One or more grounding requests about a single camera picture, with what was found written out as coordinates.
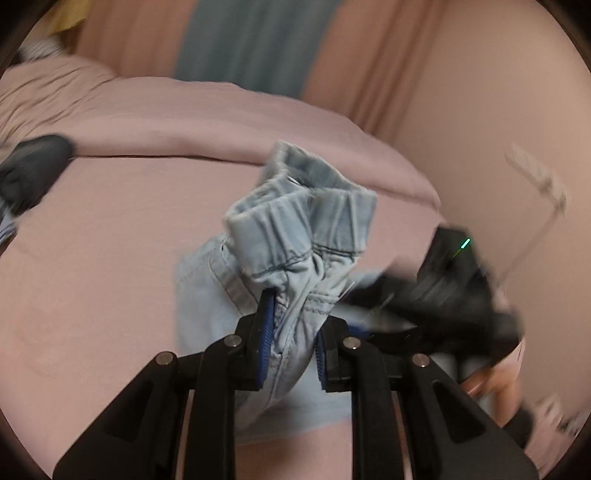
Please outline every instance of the pink bedsheet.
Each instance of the pink bedsheet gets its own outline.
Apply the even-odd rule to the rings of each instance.
[[[157,352],[176,350],[174,266],[222,231],[257,176],[227,162],[81,158],[22,219],[0,257],[0,406],[47,472]],[[360,267],[418,267],[440,221],[380,196]],[[344,480],[350,430],[243,447],[238,465],[241,479]]]
[[[118,79],[78,57],[9,69],[0,142],[45,133],[81,157],[0,257],[0,406],[48,473],[156,353],[177,350],[174,266],[222,231],[274,142],[379,189],[361,268],[418,268],[441,222],[435,190],[394,149],[335,113],[228,84]],[[345,480],[350,425],[237,456],[240,480]]]

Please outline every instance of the pink curtain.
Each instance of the pink curtain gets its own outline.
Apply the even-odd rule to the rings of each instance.
[[[346,0],[316,58],[302,100],[341,113],[388,142],[447,0]]]
[[[172,76],[199,0],[95,0],[78,53],[123,76]],[[343,0],[302,100],[390,142],[448,0]]]
[[[121,76],[170,77],[197,1],[95,0],[76,53]]]

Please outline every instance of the pink wall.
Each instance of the pink wall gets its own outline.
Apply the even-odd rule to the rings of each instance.
[[[573,195],[506,282],[527,329],[526,395],[591,398],[591,73],[534,0],[450,0],[394,145],[499,272],[551,213],[505,160],[515,142]]]

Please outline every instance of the metal pivot screw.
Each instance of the metal pivot screw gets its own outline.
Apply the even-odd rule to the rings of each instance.
[[[361,346],[361,340],[356,337],[347,337],[343,340],[343,345],[351,350],[357,350]]]
[[[156,363],[159,365],[170,365],[174,360],[174,355],[170,352],[160,352],[156,355]]]
[[[226,344],[226,346],[231,346],[234,348],[242,343],[242,338],[239,335],[231,334],[225,337],[223,342]]]
[[[431,360],[429,360],[429,357],[424,353],[415,353],[413,355],[413,363],[417,367],[426,367],[429,363],[431,363]]]

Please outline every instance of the denim fabric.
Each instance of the denim fabric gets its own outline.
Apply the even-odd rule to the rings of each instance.
[[[238,392],[238,432],[281,401],[310,364],[316,334],[366,248],[376,201],[321,158],[279,143],[260,185],[226,213],[228,233],[179,263],[182,354],[232,333],[263,289],[277,289],[267,380],[261,391]]]

